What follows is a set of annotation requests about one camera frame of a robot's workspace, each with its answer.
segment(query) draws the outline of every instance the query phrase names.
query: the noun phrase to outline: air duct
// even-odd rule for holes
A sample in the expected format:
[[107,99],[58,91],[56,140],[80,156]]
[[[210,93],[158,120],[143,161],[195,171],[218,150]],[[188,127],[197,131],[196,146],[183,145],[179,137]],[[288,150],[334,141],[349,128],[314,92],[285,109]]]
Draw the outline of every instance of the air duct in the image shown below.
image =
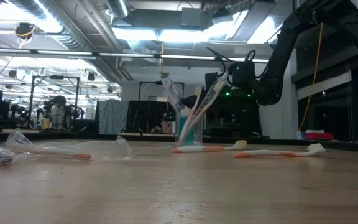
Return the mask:
[[122,19],[128,16],[130,6],[127,0],[106,0],[106,3],[114,18]]
[[[84,36],[74,22],[54,2],[49,0],[10,0],[10,3],[24,12],[28,12],[46,24],[58,24],[62,27],[61,34],[66,36],[53,37],[68,50],[96,51],[96,47]],[[110,82],[120,82],[122,76],[117,68],[114,68],[104,59],[87,60],[98,68],[99,72]]]

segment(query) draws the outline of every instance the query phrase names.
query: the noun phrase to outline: black cable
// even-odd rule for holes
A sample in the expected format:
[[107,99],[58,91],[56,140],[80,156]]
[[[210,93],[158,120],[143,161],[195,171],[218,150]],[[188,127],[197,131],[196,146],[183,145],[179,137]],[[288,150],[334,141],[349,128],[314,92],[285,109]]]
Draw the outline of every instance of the black cable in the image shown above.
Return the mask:
[[266,67],[265,67],[265,69],[263,70],[263,72],[262,72],[260,75],[255,75],[255,77],[256,77],[256,78],[262,78],[262,77],[265,75],[265,73],[266,73],[266,71],[267,71],[268,68],[269,68],[269,63],[267,62]]
[[219,77],[221,77],[226,72],[226,65],[224,64],[224,61],[222,59],[222,58],[224,58],[224,56],[219,54],[217,51],[215,51],[215,50],[213,50],[213,49],[211,49],[209,47],[207,47],[207,49],[210,50],[213,54],[215,54],[216,57],[219,59],[219,61],[221,61],[222,66],[223,66],[223,72],[218,75]]

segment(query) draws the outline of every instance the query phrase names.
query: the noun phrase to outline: ceiling pipe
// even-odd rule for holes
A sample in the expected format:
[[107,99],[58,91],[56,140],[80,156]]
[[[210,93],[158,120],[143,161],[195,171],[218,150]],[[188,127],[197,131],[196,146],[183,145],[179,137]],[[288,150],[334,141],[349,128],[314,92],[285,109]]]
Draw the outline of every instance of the ceiling pipe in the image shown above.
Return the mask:
[[104,22],[104,19],[100,16],[99,11],[96,9],[96,7],[94,6],[94,4],[90,1],[90,0],[83,0],[85,3],[85,6],[87,6],[87,8],[89,9],[89,11],[96,17],[96,19],[99,21],[99,24],[101,25],[101,27],[104,29],[104,31],[107,33],[107,35],[110,37],[110,39],[112,40],[112,42],[117,46],[117,50],[118,51],[122,51],[121,49],[121,45],[117,39],[117,37],[114,35],[114,33],[112,32],[112,29],[106,25],[106,23]]
[[[49,0],[9,0],[10,3],[24,12],[28,12],[41,21],[50,21],[52,24],[62,26],[62,34],[70,34],[65,37],[53,37],[62,43],[68,50],[95,51],[96,47],[86,38],[75,23],[54,2]],[[98,68],[99,72],[110,82],[120,82],[122,76],[117,69],[111,66],[105,59],[87,60]]]
[[114,18],[125,18],[131,11],[127,0],[106,0],[106,3]]
[[[86,16],[92,22],[92,25],[95,26],[95,28],[102,35],[103,39],[108,43],[108,45],[112,48],[112,50],[120,52],[122,49],[117,37],[114,35],[112,29],[106,25],[104,19],[100,16],[99,11],[95,8],[95,6],[89,0],[76,0],[76,2],[82,8],[82,10],[84,10]],[[129,72],[126,72],[126,70],[123,69],[122,67],[123,63],[121,58],[115,58],[115,60],[116,60],[116,64],[117,62],[119,63],[119,66],[116,66],[118,72],[120,72],[122,76],[126,77],[127,80],[129,81],[133,80]]]
[[[107,36],[106,32],[102,29],[102,27],[96,22],[96,20],[94,19],[94,17],[91,15],[91,13],[87,10],[87,7],[84,5],[82,0],[75,0],[75,2],[77,3],[77,5],[80,7],[80,9],[85,13],[85,15],[87,16],[87,18],[89,19],[89,21],[91,21],[92,25],[96,28],[96,30],[101,34],[102,38],[106,41],[106,43],[111,47],[111,49],[115,52],[119,51],[119,48],[117,47],[117,45],[115,43],[113,43],[113,41]],[[117,72],[121,75],[124,76],[127,80],[131,80],[131,78],[129,78],[125,73],[122,72],[122,70],[119,67],[117,68]]]

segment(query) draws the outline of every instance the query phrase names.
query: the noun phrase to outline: lamp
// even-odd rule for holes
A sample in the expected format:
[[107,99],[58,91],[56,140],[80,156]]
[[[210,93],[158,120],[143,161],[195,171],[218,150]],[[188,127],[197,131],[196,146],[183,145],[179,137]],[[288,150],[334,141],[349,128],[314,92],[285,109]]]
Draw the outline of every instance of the lamp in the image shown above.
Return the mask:
[[94,81],[95,80],[94,72],[88,72],[88,80],[89,81]]
[[107,92],[108,93],[112,93],[113,91],[114,91],[114,89],[112,88],[112,86],[107,87]]
[[9,77],[16,78],[17,71],[16,70],[10,70],[8,73]]

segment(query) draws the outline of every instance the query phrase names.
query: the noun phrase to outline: fluorescent light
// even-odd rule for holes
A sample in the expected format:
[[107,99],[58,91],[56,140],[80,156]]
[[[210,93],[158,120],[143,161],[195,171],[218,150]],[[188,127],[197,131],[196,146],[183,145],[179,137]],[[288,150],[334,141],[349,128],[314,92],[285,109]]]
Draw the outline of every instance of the fluorescent light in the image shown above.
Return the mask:
[[157,40],[157,35],[154,30],[112,28],[112,31],[118,39],[122,40]]
[[92,52],[72,52],[68,50],[38,50],[39,54],[52,54],[52,55],[80,55],[80,56],[92,56]]
[[[13,92],[13,91],[4,91],[4,95],[9,96],[31,96],[30,93],[19,93],[19,92]],[[64,94],[64,93],[34,93],[33,97],[44,97],[44,96],[64,96],[67,99],[73,99],[75,98],[75,94]],[[108,95],[87,95],[87,94],[81,94],[78,95],[79,99],[86,99],[89,96],[91,98],[100,98],[100,99],[116,99],[118,98],[115,94],[108,94]]]
[[[233,60],[235,62],[243,62],[245,60],[245,58],[229,58],[230,60]],[[258,59],[258,58],[254,58],[252,60],[254,63],[267,63],[269,62],[268,59]]]
[[220,37],[227,34],[227,28],[233,26],[233,21],[220,22],[213,24],[210,28],[205,29],[203,34],[206,39],[211,37]]
[[244,21],[244,19],[246,19],[246,16],[248,14],[249,10],[244,10],[242,12],[238,12],[233,15],[233,20],[235,21],[233,24],[233,27],[230,29],[230,31],[227,33],[226,35],[226,40],[227,39],[231,39],[233,38],[234,34],[236,34],[237,30],[239,30],[242,22]]
[[274,19],[268,16],[256,29],[251,38],[247,41],[248,44],[263,44],[266,43],[281,26],[275,27]]
[[171,59],[192,59],[192,60],[215,60],[215,57],[209,56],[191,56],[191,55],[161,55],[161,58]]
[[129,57],[129,58],[154,58],[152,54],[130,54],[130,53],[99,53],[100,56]]
[[171,43],[198,43],[206,41],[202,31],[192,30],[163,30],[160,40]]
[[22,53],[22,54],[29,54],[31,53],[30,50],[26,49],[0,49],[0,53]]

